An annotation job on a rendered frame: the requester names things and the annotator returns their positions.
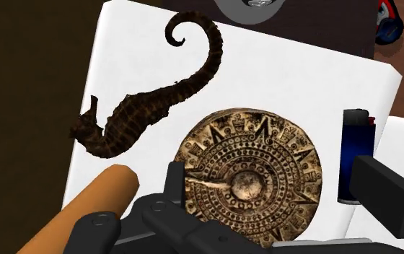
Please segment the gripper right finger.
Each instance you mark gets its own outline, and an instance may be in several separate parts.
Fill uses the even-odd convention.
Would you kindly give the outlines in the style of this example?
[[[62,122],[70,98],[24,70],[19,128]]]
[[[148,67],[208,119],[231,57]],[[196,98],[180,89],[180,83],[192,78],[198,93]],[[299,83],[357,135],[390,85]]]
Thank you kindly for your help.
[[[404,239],[404,177],[375,158],[354,158],[349,190],[394,237]]]

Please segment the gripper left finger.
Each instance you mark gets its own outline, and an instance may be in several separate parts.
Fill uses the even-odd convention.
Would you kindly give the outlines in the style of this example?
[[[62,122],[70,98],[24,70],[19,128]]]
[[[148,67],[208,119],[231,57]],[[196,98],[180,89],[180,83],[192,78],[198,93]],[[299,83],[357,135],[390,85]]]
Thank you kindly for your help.
[[[184,209],[185,169],[171,162],[164,190],[134,201],[130,214],[83,216],[63,254],[270,254],[218,221],[201,222]]]

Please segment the blue lighter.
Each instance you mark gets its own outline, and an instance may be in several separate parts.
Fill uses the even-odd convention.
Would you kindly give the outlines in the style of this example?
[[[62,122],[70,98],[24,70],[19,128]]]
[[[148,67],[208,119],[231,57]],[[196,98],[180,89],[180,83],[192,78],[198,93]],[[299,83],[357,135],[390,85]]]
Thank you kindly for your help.
[[[375,117],[365,109],[345,109],[341,136],[341,155],[338,176],[337,202],[357,205],[359,202],[349,190],[354,158],[358,155],[372,156],[376,124]]]

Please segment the orange brown cylinder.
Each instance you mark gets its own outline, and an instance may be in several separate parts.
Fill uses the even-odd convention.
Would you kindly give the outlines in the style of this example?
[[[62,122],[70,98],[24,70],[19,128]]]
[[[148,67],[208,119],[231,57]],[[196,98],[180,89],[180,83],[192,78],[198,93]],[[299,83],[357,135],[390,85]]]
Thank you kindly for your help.
[[[98,211],[111,211],[121,217],[138,189],[139,179],[131,168],[109,166],[16,254],[62,254],[78,219]]]

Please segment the dark brown seahorse figure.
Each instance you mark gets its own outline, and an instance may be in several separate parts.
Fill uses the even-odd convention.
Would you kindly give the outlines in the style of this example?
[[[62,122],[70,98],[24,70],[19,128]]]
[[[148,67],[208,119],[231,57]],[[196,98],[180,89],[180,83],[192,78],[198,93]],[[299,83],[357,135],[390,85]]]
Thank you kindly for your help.
[[[169,114],[173,105],[184,102],[203,89],[219,70],[223,54],[223,39],[217,25],[205,14],[197,11],[179,12],[164,29],[166,41],[180,47],[185,39],[172,36],[175,27],[184,22],[199,25],[208,38],[208,57],[202,67],[186,79],[150,92],[126,95],[107,118],[104,128],[97,125],[98,98],[90,97],[90,107],[79,115],[70,127],[69,138],[75,139],[93,156],[110,159],[128,151],[148,126]]]

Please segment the round carved stone disc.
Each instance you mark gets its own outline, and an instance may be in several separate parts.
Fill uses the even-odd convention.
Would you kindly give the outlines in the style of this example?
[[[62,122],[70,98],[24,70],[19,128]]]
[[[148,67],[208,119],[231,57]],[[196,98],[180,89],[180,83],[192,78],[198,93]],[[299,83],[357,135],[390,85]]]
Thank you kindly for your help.
[[[206,116],[183,139],[185,209],[269,248],[295,240],[320,202],[322,167],[303,129],[264,110]]]

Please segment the red blue white toy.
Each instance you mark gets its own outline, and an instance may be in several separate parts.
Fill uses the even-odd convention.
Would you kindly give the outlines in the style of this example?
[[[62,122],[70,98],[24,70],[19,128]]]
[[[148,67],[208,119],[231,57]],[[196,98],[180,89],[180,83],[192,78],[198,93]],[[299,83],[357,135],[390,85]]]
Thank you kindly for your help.
[[[403,34],[404,23],[394,0],[379,0],[375,43],[388,45],[394,43]]]

